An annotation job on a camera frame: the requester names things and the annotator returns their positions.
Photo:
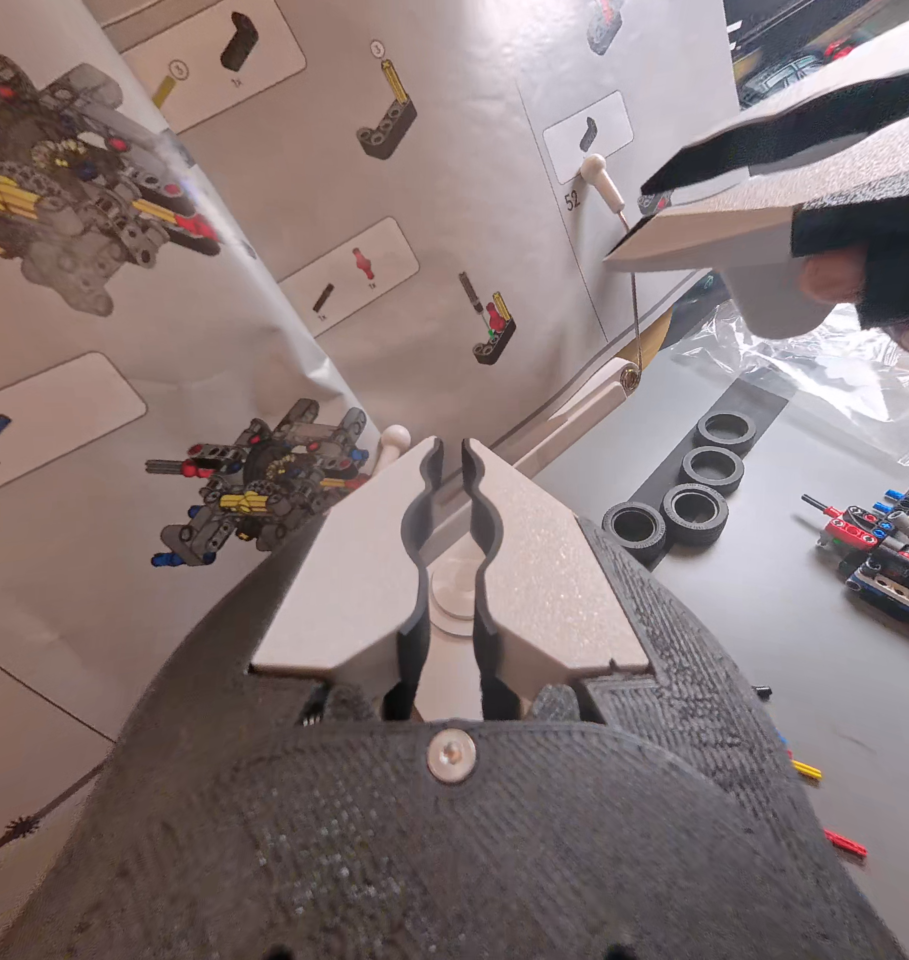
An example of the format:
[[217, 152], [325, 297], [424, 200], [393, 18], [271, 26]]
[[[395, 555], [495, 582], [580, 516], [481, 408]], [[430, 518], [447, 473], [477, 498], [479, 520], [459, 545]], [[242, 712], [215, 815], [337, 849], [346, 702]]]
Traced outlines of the lego instruction booklet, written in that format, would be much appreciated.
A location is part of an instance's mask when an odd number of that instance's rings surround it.
[[0, 939], [125, 721], [293, 522], [298, 401], [520, 439], [629, 342], [617, 222], [737, 109], [726, 2], [0, 2]]

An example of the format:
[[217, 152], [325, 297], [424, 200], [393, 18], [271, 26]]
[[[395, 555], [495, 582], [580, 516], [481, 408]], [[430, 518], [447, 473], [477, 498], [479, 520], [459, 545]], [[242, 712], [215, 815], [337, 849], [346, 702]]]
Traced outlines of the clear plastic bag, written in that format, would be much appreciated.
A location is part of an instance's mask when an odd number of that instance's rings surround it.
[[675, 304], [661, 355], [704, 378], [743, 378], [793, 402], [817, 432], [909, 467], [909, 353], [883, 332], [860, 330], [849, 305], [811, 333], [764, 340], [711, 271]]

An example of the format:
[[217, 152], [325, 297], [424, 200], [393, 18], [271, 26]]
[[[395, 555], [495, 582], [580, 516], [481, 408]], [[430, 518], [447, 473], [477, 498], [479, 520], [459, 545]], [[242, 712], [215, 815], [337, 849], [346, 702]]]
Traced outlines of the lego set box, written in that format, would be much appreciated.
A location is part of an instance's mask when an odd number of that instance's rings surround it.
[[909, 1], [725, 1], [746, 109], [909, 22]]

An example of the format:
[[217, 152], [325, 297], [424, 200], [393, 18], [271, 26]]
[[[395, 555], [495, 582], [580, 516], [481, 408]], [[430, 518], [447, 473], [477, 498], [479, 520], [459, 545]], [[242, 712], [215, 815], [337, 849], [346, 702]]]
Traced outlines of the pile of coloured lego pins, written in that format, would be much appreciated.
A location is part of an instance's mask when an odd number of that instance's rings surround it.
[[[770, 703], [773, 696], [773, 690], [770, 686], [751, 685], [751, 689], [763, 705], [766, 706]], [[775, 729], [775, 734], [795, 773], [809, 786], [820, 786], [823, 782], [823, 772], [821, 769], [796, 758], [787, 738], [785, 738], [778, 729]], [[836, 850], [843, 852], [846, 856], [856, 858], [859, 861], [865, 861], [868, 858], [869, 852], [867, 848], [844, 834], [840, 834], [827, 827], [823, 828], [823, 834]]]

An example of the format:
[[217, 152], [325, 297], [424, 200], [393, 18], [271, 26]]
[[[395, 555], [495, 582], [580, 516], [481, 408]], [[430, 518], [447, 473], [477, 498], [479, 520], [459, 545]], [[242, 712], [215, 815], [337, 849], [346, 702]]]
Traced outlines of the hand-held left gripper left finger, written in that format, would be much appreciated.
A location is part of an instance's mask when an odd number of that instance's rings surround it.
[[425, 438], [332, 507], [250, 661], [259, 674], [359, 688], [412, 718], [430, 648], [429, 574], [441, 438]]

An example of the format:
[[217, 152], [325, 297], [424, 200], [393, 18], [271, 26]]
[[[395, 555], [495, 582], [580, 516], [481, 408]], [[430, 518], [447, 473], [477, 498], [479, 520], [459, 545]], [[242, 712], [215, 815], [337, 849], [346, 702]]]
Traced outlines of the lego car chassis assembly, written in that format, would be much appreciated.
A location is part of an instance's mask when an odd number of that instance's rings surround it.
[[808, 494], [801, 500], [825, 518], [817, 545], [837, 558], [845, 587], [909, 625], [909, 488], [888, 489], [867, 508], [840, 509]]

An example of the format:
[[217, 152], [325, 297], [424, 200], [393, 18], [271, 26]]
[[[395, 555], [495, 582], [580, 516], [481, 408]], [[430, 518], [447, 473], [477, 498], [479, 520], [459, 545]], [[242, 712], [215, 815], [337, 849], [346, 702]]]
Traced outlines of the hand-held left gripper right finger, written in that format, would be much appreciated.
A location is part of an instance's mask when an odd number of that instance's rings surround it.
[[637, 678], [651, 659], [579, 518], [474, 438], [462, 442], [482, 718], [514, 721], [545, 687]]

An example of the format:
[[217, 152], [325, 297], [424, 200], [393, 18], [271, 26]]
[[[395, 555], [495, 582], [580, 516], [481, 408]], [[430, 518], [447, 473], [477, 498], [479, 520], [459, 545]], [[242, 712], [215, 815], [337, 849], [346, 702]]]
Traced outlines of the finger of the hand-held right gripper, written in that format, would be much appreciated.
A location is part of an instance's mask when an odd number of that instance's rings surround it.
[[663, 210], [604, 263], [621, 273], [767, 266], [874, 234], [909, 234], [909, 117], [816, 162]]
[[771, 167], [907, 118], [909, 30], [891, 30], [678, 150], [640, 193], [675, 191], [734, 171]]

